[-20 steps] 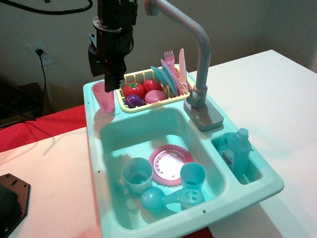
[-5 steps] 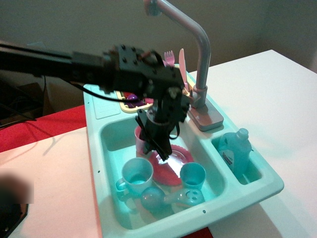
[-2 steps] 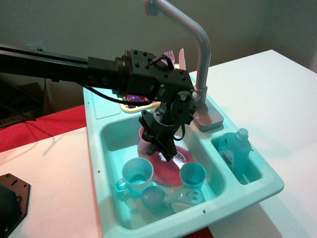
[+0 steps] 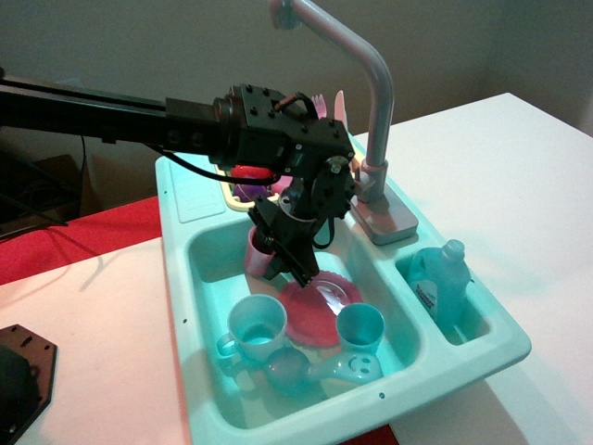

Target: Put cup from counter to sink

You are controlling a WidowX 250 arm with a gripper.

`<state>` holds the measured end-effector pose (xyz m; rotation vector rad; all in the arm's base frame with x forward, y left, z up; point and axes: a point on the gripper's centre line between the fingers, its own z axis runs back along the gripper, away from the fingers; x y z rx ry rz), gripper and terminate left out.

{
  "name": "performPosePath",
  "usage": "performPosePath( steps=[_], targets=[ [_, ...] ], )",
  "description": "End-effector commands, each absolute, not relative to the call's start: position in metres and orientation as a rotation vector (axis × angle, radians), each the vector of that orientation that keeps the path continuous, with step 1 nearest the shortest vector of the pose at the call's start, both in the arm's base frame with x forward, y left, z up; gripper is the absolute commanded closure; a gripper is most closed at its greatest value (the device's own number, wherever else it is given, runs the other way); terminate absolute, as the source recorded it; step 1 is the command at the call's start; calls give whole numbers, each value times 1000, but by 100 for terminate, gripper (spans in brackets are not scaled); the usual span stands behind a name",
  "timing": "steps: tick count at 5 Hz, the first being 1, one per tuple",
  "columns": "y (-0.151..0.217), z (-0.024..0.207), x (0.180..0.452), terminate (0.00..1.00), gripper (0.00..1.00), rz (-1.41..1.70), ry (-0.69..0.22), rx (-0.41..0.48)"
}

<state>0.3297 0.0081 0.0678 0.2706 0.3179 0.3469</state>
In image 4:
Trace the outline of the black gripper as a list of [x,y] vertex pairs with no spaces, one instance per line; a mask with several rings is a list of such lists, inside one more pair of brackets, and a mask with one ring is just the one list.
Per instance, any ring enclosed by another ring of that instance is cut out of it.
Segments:
[[328,248],[334,241],[334,220],[298,220],[287,215],[266,197],[257,196],[248,216],[257,229],[258,249],[275,252],[271,267],[278,273],[290,273],[304,287],[319,273],[314,249]]

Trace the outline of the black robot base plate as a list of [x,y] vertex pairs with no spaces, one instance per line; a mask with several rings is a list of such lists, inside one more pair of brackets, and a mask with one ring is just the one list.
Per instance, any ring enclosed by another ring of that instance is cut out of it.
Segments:
[[52,400],[57,345],[28,328],[1,329],[1,442],[14,444]]

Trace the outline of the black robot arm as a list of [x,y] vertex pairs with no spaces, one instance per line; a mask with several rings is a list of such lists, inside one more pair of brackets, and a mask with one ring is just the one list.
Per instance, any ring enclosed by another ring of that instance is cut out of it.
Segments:
[[278,203],[257,196],[248,215],[256,248],[271,256],[264,276],[289,273],[302,286],[319,271],[316,234],[347,214],[355,193],[347,130],[320,117],[300,93],[241,84],[211,104],[158,102],[3,76],[1,122],[140,143],[179,165],[186,155],[202,155],[219,168],[219,182],[229,182],[235,166],[269,170],[269,184],[290,177]]

